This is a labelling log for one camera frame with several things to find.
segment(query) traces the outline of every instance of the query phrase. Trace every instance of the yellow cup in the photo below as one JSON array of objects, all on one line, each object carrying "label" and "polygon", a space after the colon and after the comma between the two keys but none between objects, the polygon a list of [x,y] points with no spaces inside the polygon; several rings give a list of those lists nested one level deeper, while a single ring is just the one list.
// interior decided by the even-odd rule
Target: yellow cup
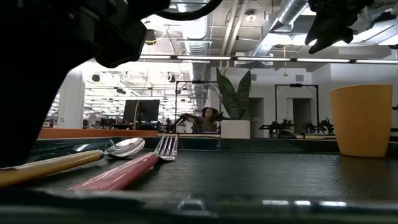
[{"label": "yellow cup", "polygon": [[391,132],[392,86],[347,86],[329,94],[340,152],[384,157]]}]

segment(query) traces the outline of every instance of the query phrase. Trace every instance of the red fork handle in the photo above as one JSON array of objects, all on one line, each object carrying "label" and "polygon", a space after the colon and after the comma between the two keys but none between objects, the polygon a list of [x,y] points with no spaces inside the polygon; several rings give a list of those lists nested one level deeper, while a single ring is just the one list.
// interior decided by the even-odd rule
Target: red fork handle
[{"label": "red fork handle", "polygon": [[131,160],[123,165],[86,180],[72,187],[69,190],[122,190],[132,181],[151,168],[158,157],[153,152]]}]

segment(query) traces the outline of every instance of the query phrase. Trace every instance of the fork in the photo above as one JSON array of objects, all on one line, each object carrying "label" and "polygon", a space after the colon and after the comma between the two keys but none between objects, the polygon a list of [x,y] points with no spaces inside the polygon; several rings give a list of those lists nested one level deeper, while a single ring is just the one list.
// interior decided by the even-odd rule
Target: fork
[{"label": "fork", "polygon": [[159,160],[174,161],[177,157],[178,135],[164,135],[154,152],[147,153],[137,159],[93,177],[89,180],[73,185],[68,190],[122,190],[131,182],[139,178]]}]

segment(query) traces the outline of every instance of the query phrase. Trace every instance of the textured mat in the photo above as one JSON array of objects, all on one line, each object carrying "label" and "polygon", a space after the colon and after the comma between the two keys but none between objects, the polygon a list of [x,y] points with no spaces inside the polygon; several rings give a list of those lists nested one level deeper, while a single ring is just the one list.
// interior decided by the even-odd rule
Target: textured mat
[{"label": "textured mat", "polygon": [[[18,187],[64,189],[124,162],[105,158]],[[397,189],[395,159],[181,150],[175,162],[157,164],[126,190],[398,200]]]}]

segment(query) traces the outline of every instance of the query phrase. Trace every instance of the person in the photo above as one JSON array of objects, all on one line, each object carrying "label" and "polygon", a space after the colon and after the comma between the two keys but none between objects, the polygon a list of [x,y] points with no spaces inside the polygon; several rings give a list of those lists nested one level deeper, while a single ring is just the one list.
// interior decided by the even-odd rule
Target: person
[{"label": "person", "polygon": [[[201,130],[208,132],[217,131],[217,122],[213,120],[213,115],[216,115],[218,111],[214,108],[205,107],[201,110],[201,116],[198,118],[202,121]],[[188,118],[189,122],[195,122],[194,119]]]}]

